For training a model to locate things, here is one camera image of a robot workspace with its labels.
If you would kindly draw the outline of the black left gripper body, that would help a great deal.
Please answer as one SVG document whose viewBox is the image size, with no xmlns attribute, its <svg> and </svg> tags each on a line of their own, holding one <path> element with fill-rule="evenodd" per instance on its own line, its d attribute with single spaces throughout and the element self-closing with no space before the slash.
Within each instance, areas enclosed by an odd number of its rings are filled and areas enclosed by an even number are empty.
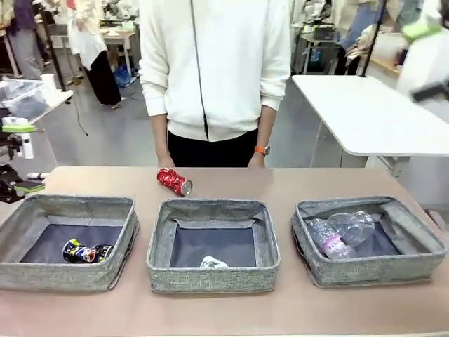
<svg viewBox="0 0 449 337">
<path fill-rule="evenodd" d="M 20 136 L 1 132 L 1 157 L 8 157 L 11 161 L 21 147 Z M 1 162 L 1 202 L 13 204 L 23 199 L 24 196 L 18 195 L 15 189 L 15 184 L 22 181 L 23 179 L 18 175 L 18 172 L 9 163 Z"/>
</svg>

